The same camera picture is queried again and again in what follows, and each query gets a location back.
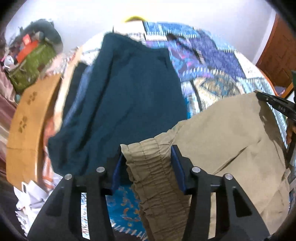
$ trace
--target brown cardboard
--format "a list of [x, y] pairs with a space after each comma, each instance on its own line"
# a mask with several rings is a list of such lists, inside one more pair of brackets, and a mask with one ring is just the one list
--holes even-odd
[[42, 186], [43, 128], [53, 115], [61, 75], [37, 81], [27, 88], [10, 126], [6, 172], [7, 180], [19, 190], [30, 180]]

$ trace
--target black clip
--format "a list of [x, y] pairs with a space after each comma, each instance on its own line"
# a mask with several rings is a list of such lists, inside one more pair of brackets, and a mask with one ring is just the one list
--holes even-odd
[[257, 209], [231, 174], [218, 177], [194, 167], [177, 145], [171, 162], [180, 190], [192, 195], [183, 241], [206, 241], [211, 193], [216, 193], [216, 236], [210, 240], [264, 240], [269, 232]]
[[[278, 96], [269, 95], [260, 91], [255, 91], [258, 100], [267, 102], [270, 104], [274, 109], [288, 117], [291, 121], [296, 123], [296, 104], [293, 102], [283, 99]], [[289, 148], [286, 153], [286, 161], [289, 163], [291, 160], [295, 160], [296, 158], [296, 134], [292, 133], [292, 141], [289, 144]]]
[[87, 193], [87, 218], [91, 240], [112, 241], [105, 195], [113, 195], [120, 182], [120, 167], [125, 158], [119, 148], [116, 156], [107, 160], [105, 167], [85, 176], [67, 174], [56, 186], [37, 215], [28, 240], [87, 240], [82, 237], [81, 193]]

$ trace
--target green bag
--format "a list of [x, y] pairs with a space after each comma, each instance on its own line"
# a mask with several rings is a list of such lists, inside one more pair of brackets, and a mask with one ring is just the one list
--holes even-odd
[[40, 43], [21, 64], [8, 74], [17, 93], [34, 84], [45, 65], [56, 56], [53, 47], [48, 43]]

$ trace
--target wooden door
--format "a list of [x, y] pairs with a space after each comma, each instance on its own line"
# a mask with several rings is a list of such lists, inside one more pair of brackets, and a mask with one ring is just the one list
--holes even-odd
[[296, 38], [278, 14], [256, 66], [274, 86], [287, 88], [292, 82], [291, 70], [296, 70]]

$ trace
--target patterned bedsheet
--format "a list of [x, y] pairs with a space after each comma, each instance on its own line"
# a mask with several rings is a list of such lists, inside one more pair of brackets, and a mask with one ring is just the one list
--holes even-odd
[[[169, 50], [187, 103], [188, 118], [227, 96], [256, 89], [275, 95], [270, 83], [254, 64], [219, 36], [206, 30], [179, 23], [134, 21], [118, 24], [110, 31], [127, 35], [150, 48]], [[94, 36], [83, 45], [82, 60], [86, 64], [91, 65], [98, 56], [104, 34]], [[285, 142], [286, 118], [271, 109]], [[107, 198], [107, 204], [114, 229], [147, 239], [139, 218], [139, 200], [129, 187], [120, 187], [112, 198]], [[81, 205], [83, 237], [89, 238], [86, 194], [82, 194]]]

